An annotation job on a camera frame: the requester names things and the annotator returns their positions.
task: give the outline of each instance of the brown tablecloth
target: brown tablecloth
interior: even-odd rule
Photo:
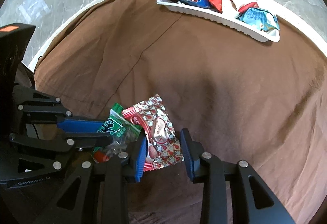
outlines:
[[[220,159],[248,160],[296,223],[327,194],[326,58],[280,20],[277,43],[258,42],[156,0],[106,0],[52,42],[37,90],[75,115],[103,118],[159,94],[174,128]],[[199,223],[202,186],[184,164],[129,186],[132,223]]]

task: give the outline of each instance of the metal screw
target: metal screw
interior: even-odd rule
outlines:
[[[241,160],[238,164],[243,168],[246,168],[249,165],[245,160]]]
[[[89,161],[84,161],[84,162],[82,163],[82,167],[83,167],[84,169],[87,169],[87,168],[91,167],[91,162],[89,162]]]
[[[125,159],[125,158],[128,157],[128,154],[127,154],[127,152],[120,152],[120,153],[118,154],[118,157],[120,157],[121,159]]]
[[[56,170],[60,170],[61,169],[61,163],[59,161],[55,161],[55,162],[53,162],[53,167]]]
[[[204,159],[210,159],[212,157],[212,155],[209,152],[203,152],[202,153],[202,157]]]
[[[67,144],[72,146],[73,144],[75,144],[74,140],[73,139],[67,139]]]

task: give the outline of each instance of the orange label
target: orange label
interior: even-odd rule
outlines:
[[[19,28],[19,27],[17,27],[17,26],[8,26],[8,27],[1,28],[0,32],[10,32],[10,31],[13,31],[13,30],[15,30],[17,28]]]

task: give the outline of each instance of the red and white candy wrapper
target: red and white candy wrapper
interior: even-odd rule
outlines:
[[[238,11],[240,12],[240,14],[243,14],[249,8],[259,8],[258,3],[257,2],[248,3],[247,5],[241,6],[240,9],[238,9]]]
[[[159,95],[142,101],[122,112],[131,123],[141,125],[148,140],[143,171],[164,168],[183,160],[179,140]]]

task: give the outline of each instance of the blue snack bag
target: blue snack bag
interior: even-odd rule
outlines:
[[[262,8],[249,8],[238,19],[244,23],[256,27],[259,30],[279,30],[277,17],[271,14],[268,10]]]
[[[188,6],[195,6],[204,9],[211,8],[212,5],[208,0],[179,0],[180,2],[187,4]]]

